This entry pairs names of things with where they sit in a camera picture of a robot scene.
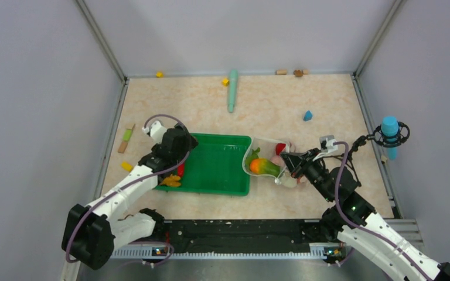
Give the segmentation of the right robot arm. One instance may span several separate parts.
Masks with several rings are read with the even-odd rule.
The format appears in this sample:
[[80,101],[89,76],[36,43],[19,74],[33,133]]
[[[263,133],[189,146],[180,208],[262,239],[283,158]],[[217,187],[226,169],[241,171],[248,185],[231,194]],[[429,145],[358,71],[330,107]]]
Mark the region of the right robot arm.
[[304,176],[329,202],[320,220],[321,236],[340,241],[360,252],[391,280],[450,280],[450,263],[428,257],[394,230],[359,193],[359,185],[346,164],[352,153],[342,155],[340,167],[325,168],[327,152],[282,152],[290,174]]

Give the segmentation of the clear dotted zip bag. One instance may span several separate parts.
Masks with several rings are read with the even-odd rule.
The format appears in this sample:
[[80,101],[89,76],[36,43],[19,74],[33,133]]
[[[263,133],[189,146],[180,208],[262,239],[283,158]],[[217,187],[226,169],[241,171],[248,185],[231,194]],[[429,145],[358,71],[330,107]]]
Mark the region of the clear dotted zip bag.
[[300,187],[307,178],[294,178],[288,170],[282,152],[295,152],[296,147],[289,139],[251,138],[242,160],[242,168],[250,176],[267,177],[275,184],[287,188]]

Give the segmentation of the red tomato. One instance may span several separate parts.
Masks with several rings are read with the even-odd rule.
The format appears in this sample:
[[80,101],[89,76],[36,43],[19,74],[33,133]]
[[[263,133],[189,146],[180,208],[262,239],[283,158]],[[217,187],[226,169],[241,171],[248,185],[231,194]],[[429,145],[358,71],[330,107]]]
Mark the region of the red tomato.
[[285,143],[278,143],[275,146],[275,154],[276,155],[280,155],[281,152],[283,152],[286,148],[286,144]]

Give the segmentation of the orange green mango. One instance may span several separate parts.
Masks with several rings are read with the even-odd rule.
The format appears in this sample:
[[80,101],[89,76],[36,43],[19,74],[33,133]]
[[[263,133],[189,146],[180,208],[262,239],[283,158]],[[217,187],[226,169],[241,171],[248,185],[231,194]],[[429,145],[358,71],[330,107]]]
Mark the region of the orange green mango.
[[256,175],[270,175],[278,177],[281,168],[264,158],[253,159],[249,164],[250,171]]

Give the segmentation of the red chili pepper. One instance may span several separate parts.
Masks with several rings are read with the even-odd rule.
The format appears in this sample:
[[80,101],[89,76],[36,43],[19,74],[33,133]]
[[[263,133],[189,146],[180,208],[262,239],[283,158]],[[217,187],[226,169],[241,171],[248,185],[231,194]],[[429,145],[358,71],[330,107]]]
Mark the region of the red chili pepper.
[[182,163],[177,169],[177,175],[182,178],[185,173],[185,163]]

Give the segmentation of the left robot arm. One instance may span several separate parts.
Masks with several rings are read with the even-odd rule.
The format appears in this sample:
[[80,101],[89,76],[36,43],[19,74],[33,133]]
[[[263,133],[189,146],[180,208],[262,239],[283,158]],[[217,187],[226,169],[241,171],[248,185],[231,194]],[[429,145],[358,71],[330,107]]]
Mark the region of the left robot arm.
[[122,216],[140,197],[173,175],[198,142],[181,123],[166,128],[154,122],[144,131],[155,142],[151,152],[104,195],[70,209],[62,240],[68,263],[81,262],[97,270],[113,252],[132,241],[162,239],[165,227],[153,211],[143,210],[126,219]]

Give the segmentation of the purple white onion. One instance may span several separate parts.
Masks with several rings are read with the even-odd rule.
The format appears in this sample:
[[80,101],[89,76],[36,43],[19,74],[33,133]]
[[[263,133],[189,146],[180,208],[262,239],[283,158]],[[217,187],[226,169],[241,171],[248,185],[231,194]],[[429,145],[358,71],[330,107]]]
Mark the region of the purple white onion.
[[273,156],[273,157],[270,159],[270,161],[271,161],[273,164],[275,164],[275,165],[277,165],[277,166],[281,166],[281,167],[283,167],[284,164],[285,164],[284,161],[283,161],[283,159],[282,159],[282,157],[279,156],[279,155]]

